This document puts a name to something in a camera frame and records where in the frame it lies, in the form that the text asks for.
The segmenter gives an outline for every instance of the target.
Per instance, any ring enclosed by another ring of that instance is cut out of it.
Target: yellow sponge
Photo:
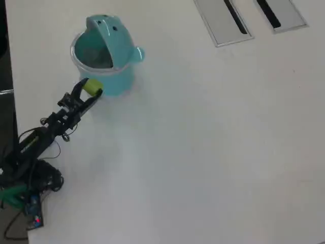
[[[83,89],[92,97],[96,95],[99,89],[103,89],[103,84],[96,79],[87,80],[86,84],[83,86]]]

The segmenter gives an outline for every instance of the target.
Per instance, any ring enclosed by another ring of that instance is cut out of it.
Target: black cable
[[[10,230],[10,228],[12,227],[12,225],[14,224],[14,222],[18,219],[19,215],[23,212],[23,209],[21,211],[19,211],[18,214],[16,214],[16,216],[9,222],[9,224],[7,225],[5,231],[4,231],[4,239],[5,240],[15,240],[15,241],[22,241],[22,240],[28,240],[28,237],[8,237],[7,233]]]
[[[67,134],[67,135],[70,136],[71,134],[73,134],[76,131],[77,128],[78,128],[78,124],[76,124],[76,127],[74,128],[74,130],[71,133]]]
[[[59,157],[61,155],[61,147],[60,147],[60,144],[54,140],[54,142],[56,143],[56,145],[58,146],[59,148],[59,153],[55,156],[55,157],[46,157],[46,158],[41,158],[39,160],[44,160],[44,159],[56,159],[57,157]]]
[[[51,189],[52,191],[58,192],[59,190],[61,190],[61,188],[62,188],[62,186],[64,184],[64,178],[62,177],[62,175],[60,177],[60,180],[61,180],[61,182],[58,185],[53,186],[53,188]]]
[[[47,118],[41,118],[40,119],[41,125],[45,125],[46,124],[46,120],[47,120]]]
[[[39,160],[44,160],[44,159],[56,159],[57,157],[60,156],[60,154],[61,154],[61,147],[60,147],[60,144],[59,144],[56,140],[54,140],[54,142],[55,142],[55,143],[57,144],[57,146],[59,147],[59,153],[58,153],[55,157],[46,157],[46,158],[41,158],[41,159],[35,159],[35,160],[33,161],[32,166],[31,166],[31,169],[30,169],[30,173],[29,173],[29,176],[28,176],[28,187],[27,187],[28,190],[31,189],[31,178],[32,178],[32,176],[33,176],[33,172],[34,172],[35,165],[37,164],[37,162],[38,162]]]

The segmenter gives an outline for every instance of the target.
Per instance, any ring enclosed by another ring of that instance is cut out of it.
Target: floor
[[[1,91],[10,90],[12,88],[10,53],[7,50],[0,58],[0,93]],[[13,94],[0,95],[0,152],[3,151],[6,145],[8,146],[8,151],[11,149],[14,134],[14,106]],[[28,244],[28,241],[12,242],[3,239],[3,232],[16,213],[17,210],[10,206],[5,206],[5,209],[0,209],[0,244]],[[21,215],[8,232],[8,236],[25,237],[26,235],[25,219],[24,216]]]

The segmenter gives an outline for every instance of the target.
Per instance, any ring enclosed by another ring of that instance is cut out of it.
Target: table surface
[[[310,27],[274,35],[236,0],[255,39],[215,48],[191,0],[7,0],[21,132],[78,81],[87,16],[119,16],[146,50],[132,91],[58,139],[66,181],[30,243],[325,240],[325,1],[294,2]]]

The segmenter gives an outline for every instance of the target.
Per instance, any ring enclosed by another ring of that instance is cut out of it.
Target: open lid
[[[110,53],[113,69],[119,70],[129,62],[137,60],[141,56],[141,50],[133,44],[132,38],[115,16],[93,15],[86,19],[87,32],[97,30],[104,40]]]

